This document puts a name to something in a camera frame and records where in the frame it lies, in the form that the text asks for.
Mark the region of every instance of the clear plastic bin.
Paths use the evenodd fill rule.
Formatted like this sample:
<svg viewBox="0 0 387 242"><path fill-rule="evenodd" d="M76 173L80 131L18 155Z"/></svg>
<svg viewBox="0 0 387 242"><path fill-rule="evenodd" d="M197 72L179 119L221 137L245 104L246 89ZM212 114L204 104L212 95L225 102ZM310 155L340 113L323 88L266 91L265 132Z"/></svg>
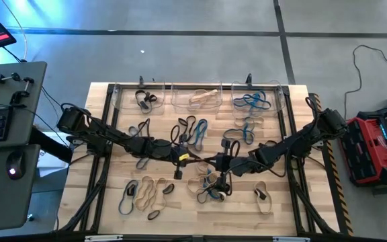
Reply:
<svg viewBox="0 0 387 242"><path fill-rule="evenodd" d="M171 85L171 104L178 114L215 114L222 105L222 82L200 83L196 89Z"/></svg>
<svg viewBox="0 0 387 242"><path fill-rule="evenodd" d="M285 107L282 86L278 81L261 85L231 85L232 115L235 118L274 116Z"/></svg>
<svg viewBox="0 0 387 242"><path fill-rule="evenodd" d="M122 92L120 103L116 103L118 93ZM114 85L112 105L123 114L128 115L163 115L165 111L165 82L129 85Z"/></svg>

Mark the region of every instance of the wooden table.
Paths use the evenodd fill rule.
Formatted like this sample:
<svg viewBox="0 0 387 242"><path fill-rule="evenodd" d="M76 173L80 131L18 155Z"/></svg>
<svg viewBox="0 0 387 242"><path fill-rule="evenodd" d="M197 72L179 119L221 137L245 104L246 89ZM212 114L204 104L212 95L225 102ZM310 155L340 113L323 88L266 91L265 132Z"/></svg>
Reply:
<svg viewBox="0 0 387 242"><path fill-rule="evenodd" d="M101 117L105 93L108 83L92 83L87 97L86 108L95 117ZM296 121L300 130L312 121L312 111L306 105L304 98L308 95L305 85L290 85L290 97ZM129 126L137 126L139 122L150 118L150 135L169 140L169 132L177 124L178 118L186 118L187 114L176 114L170 103L170 95L165 98L165 113L158 116L129 115L120 112L117 128L128 131ZM208 129L204 139L202 157L209 157L221 152L220 141L222 134L229 128L234 128L231 114L230 94L224 93L224 103L218 114L196 115L197 120L208 120ZM290 133L287 111L284 109L286 130ZM240 156L245 156L248 150L254 149L259 142L267 140L281 141L277 116L268 117L263 125L256 125L255 142L253 145L242 144ZM85 154L85 147L75 150L74 159ZM311 157L323 162L319 151L313 150ZM91 169L92 157L82 159L69 169L67 183L64 189L58 217L60 226L65 225L78 210L85 199L87 183ZM110 171L105 190L99 233L118 234L156 234L156 235L296 235L292 203L289 193L287 177L279 178L266 171L260 174L244 174L242 177L232 177L233 194L224 202L207 202L199 204L186 190L187 180L196 177L194 165L183 169L183 179L174 180L175 167L168 162L150 161L146 170L137 170L135 164L138 159L127 154L122 147L114 145ZM277 162L274 170L283 172L284 162ZM325 170L313 161L306 159L304 166L310 200L320 215L334 230L338 231L331 191ZM144 176L154 179L164 177L175 184L175 190L167 198L167 207L155 220L148 221L148 208L145 212L134 209L130 215L121 215L118 204L122 198L125 185L131 179L141 180ZM267 183L268 191L273 200L272 213L259 213L256 205L256 195L253 184L258 181ZM303 225L306 228L306 214L304 206L300 206ZM91 206L89 215L90 227L95 211L95 202Z"/></svg>

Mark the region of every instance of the computer mouse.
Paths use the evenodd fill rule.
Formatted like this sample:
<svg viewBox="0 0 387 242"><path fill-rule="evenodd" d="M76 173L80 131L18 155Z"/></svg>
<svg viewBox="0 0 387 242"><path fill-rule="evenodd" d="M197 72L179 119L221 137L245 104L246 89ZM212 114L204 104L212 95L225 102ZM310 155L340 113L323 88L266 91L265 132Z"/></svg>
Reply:
<svg viewBox="0 0 387 242"><path fill-rule="evenodd" d="M18 149L10 153L5 164L7 175L10 179L20 179L25 175L24 151Z"/></svg>

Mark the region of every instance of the gray desk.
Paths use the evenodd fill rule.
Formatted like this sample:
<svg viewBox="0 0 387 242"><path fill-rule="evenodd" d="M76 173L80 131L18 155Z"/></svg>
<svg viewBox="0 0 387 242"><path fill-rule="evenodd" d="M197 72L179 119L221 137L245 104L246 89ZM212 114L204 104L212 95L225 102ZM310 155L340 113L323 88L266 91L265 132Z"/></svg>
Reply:
<svg viewBox="0 0 387 242"><path fill-rule="evenodd" d="M26 222L30 204L40 145L28 145L23 148L26 159L25 175L21 179L12 180L5 172L5 161L16 149L0 149L0 229L22 226Z"/></svg>
<svg viewBox="0 0 387 242"><path fill-rule="evenodd" d="M0 73L6 77L16 72L21 78L31 77L35 80L35 83L28 87L30 96L21 100L21 104L25 104L26 108L33 112L37 110L46 67L47 63L45 62L0 65ZM25 85L24 81L17 82L13 80L7 80L5 84L0 83L0 104L9 105L13 93L23 91ZM7 140L0 141L0 147L28 144L33 123L33 114L25 110L14 109Z"/></svg>

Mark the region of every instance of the gray floor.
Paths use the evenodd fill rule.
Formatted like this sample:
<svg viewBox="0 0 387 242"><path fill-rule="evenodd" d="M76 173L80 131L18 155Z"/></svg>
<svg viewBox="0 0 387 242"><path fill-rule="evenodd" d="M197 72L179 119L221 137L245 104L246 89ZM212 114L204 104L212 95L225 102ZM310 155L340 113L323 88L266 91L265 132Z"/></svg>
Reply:
<svg viewBox="0 0 387 242"><path fill-rule="evenodd" d="M273 0L11 0L7 1L27 28L76 30L174 30L277 32ZM387 33L387 0L280 0L287 32ZM16 22L0 2L0 21ZM8 46L24 51L22 35ZM271 36L127 36L28 34L28 61L46 61L44 86L61 102L83 106L93 81L253 81L288 83L280 37ZM343 94L358 87L352 50L359 44L382 49L387 38L288 38L296 84L320 95L324 107L343 113ZM0 63L13 59L0 50ZM348 96L347 117L383 107L387 99L387 63L377 52L357 51L363 89ZM56 116L46 99L38 114L51 126ZM369 188L349 182L338 147L339 173L353 223L361 237L387 239L387 195L373 197ZM52 182L46 181L45 190ZM48 201L36 209L36 203ZM4 235L40 233L53 228L59 192L34 194L30 210L40 219Z"/></svg>

